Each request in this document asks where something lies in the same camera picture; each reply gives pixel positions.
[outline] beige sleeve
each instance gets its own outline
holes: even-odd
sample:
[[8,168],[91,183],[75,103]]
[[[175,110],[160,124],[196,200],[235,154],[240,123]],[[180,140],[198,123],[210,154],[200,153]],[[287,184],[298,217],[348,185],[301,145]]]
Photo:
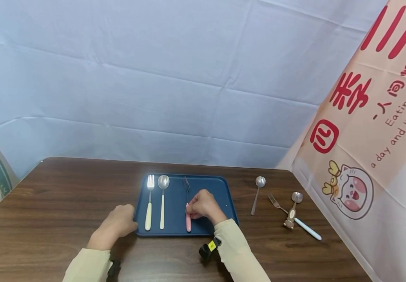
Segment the beige sleeve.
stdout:
[[234,220],[225,220],[217,224],[214,229],[214,235],[222,241],[218,247],[221,261],[234,282],[270,282]]
[[82,249],[70,263],[63,282],[105,282],[112,266],[110,251]]

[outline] blue tray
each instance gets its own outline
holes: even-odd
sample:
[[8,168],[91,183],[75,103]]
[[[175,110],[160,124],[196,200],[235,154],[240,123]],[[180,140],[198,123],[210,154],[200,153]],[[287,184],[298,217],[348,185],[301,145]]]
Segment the blue tray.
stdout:
[[145,230],[145,217],[147,214],[147,205],[149,201],[149,191],[147,190],[146,175],[142,180],[137,209],[134,219],[139,224],[136,231],[139,236],[155,237],[181,237],[181,236],[212,236],[214,227],[206,218],[202,217],[192,220],[192,231],[186,231],[186,190],[183,185],[183,178],[186,176],[190,189],[189,201],[202,189],[207,189],[214,195],[221,210],[229,219],[239,225],[236,210],[233,205],[230,189],[227,181],[221,176],[209,175],[183,175],[183,174],[165,174],[170,178],[170,184],[164,190],[164,229],[159,229],[161,220],[161,198],[162,190],[158,186],[158,178],[162,174],[155,174],[155,187],[152,191],[152,222],[150,231]]

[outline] wooden table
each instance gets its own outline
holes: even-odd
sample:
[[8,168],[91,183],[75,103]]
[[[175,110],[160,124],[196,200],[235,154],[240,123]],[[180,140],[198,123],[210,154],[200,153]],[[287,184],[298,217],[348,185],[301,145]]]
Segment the wooden table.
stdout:
[[[119,204],[135,204],[148,173],[221,175],[227,179],[242,231],[272,281],[370,281],[358,262],[302,189],[285,170],[184,164],[134,163],[48,158],[0,203],[0,282],[61,281],[68,264],[107,214]],[[250,210],[255,178],[260,190],[256,215]],[[293,191],[304,194],[298,217],[322,235],[283,227]],[[198,249],[208,238],[120,239],[112,251],[122,259],[118,281],[231,281],[218,259],[202,264]]]

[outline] yellow tag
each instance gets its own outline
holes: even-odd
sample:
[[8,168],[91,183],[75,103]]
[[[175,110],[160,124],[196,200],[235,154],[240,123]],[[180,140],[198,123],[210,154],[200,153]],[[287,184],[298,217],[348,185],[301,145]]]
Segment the yellow tag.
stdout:
[[216,244],[214,243],[214,241],[211,241],[211,243],[208,244],[209,250],[211,250],[211,252],[217,247]]

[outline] fork tines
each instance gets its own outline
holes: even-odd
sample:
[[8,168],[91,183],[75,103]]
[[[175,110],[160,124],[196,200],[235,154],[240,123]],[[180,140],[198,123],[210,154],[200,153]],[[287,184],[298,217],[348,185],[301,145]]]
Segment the fork tines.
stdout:
[[147,187],[154,187],[154,174],[148,175]]
[[186,186],[186,191],[189,190],[190,185],[189,185],[189,182],[187,181],[186,176],[184,176],[184,178],[183,178],[183,183],[184,183],[184,185]]
[[272,204],[275,206],[277,204],[277,200],[275,200],[274,196],[272,194],[267,195],[269,197],[269,200],[272,202]]

